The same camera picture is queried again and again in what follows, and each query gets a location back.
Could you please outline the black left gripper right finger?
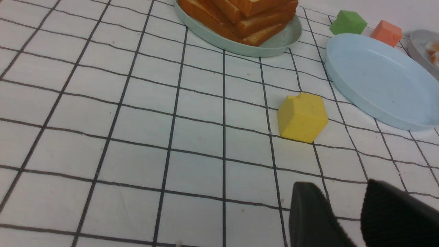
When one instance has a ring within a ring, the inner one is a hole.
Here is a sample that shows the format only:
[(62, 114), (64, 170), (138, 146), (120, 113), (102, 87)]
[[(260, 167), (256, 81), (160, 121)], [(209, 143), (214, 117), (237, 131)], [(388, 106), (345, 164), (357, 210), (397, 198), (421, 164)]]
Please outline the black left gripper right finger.
[(360, 228), (368, 247), (439, 245), (439, 212), (384, 181), (367, 182)]

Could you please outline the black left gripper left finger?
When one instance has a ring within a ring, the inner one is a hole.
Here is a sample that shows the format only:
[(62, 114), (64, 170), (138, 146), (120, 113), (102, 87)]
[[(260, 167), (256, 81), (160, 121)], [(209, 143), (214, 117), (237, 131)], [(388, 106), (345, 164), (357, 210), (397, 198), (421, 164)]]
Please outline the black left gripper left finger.
[(355, 247), (330, 203), (313, 183), (295, 182), (289, 215), (292, 247)]

